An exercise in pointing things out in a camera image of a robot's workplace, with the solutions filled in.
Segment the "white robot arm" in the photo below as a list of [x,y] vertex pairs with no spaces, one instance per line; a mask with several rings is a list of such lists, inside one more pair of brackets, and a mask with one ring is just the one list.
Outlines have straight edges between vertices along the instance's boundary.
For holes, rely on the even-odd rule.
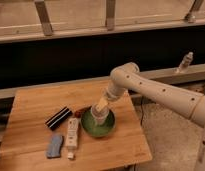
[[110,79],[105,94],[96,105],[98,112],[111,101],[118,100],[126,90],[171,109],[203,128],[194,171],[205,171],[205,94],[146,79],[139,75],[139,67],[133,62],[114,68]]

